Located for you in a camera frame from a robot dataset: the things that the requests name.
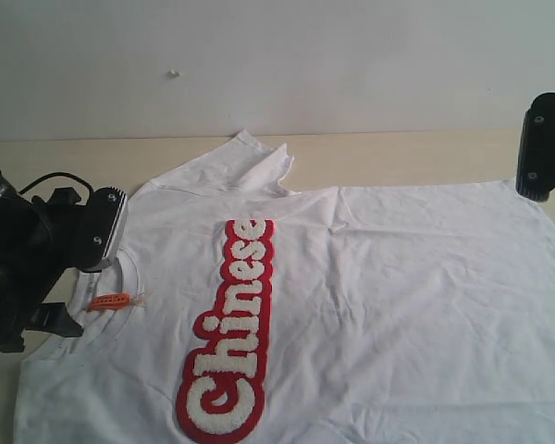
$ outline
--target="t-shirt sleeve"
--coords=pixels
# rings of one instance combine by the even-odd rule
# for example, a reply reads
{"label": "t-shirt sleeve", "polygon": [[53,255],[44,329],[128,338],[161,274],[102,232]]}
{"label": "t-shirt sleeve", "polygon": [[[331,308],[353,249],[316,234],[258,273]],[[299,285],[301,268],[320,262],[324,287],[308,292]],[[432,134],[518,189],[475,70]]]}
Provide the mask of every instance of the t-shirt sleeve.
{"label": "t-shirt sleeve", "polygon": [[214,151],[152,179],[151,184],[199,195],[261,192],[283,196],[290,192],[279,182],[292,161],[285,144],[276,149],[242,131]]}

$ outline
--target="table surface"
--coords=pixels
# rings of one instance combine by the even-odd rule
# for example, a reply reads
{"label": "table surface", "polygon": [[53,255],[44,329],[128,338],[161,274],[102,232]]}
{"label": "table surface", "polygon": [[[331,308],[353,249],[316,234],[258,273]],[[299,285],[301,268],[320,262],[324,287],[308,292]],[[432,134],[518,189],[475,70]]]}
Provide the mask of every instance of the table surface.
{"label": "table surface", "polygon": [[[387,186],[478,182],[515,175],[519,129],[397,132],[321,136],[259,137],[278,147],[288,144],[294,166],[284,180],[290,190],[331,185]],[[0,143],[0,166],[16,187],[52,171],[68,171],[94,188],[113,185],[136,191],[145,181],[210,151],[227,138],[98,140]],[[49,197],[54,179],[36,189]],[[555,222],[555,195],[543,208]],[[67,301],[76,275],[69,270],[48,301]],[[27,350],[0,353],[0,443],[12,441],[20,361],[46,338],[24,334]]]}

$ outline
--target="black device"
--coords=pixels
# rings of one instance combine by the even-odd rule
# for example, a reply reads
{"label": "black device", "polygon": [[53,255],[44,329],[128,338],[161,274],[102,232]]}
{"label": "black device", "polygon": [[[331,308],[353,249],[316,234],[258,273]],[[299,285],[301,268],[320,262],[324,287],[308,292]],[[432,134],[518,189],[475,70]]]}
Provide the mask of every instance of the black device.
{"label": "black device", "polygon": [[[22,197],[57,176],[84,185],[86,204],[73,188],[55,189],[47,202]],[[0,352],[23,352],[25,329],[82,335],[63,302],[42,302],[67,268],[99,272],[113,264],[126,215],[127,195],[116,188],[94,191],[56,172],[17,191],[0,171]]]}
{"label": "black device", "polygon": [[516,190],[545,202],[555,189],[555,92],[539,95],[524,115]]}

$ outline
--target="white t-shirt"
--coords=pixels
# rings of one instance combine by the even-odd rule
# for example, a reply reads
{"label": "white t-shirt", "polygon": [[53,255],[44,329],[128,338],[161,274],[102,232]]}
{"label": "white t-shirt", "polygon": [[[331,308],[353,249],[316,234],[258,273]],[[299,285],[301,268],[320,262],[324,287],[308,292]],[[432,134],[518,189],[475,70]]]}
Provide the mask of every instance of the white t-shirt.
{"label": "white t-shirt", "polygon": [[[513,181],[292,192],[246,132],[129,201],[22,443],[555,443],[555,228]],[[144,306],[90,312],[94,295]]]}

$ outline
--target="orange tag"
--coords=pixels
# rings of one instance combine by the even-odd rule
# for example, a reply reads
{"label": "orange tag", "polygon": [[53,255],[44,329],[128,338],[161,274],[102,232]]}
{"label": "orange tag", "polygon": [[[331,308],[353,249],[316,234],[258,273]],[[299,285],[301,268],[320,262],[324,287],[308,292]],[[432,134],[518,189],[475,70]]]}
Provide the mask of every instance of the orange tag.
{"label": "orange tag", "polygon": [[119,310],[120,308],[132,305],[131,296],[128,293],[105,294],[92,298],[91,303],[86,307],[87,312],[93,310]]}

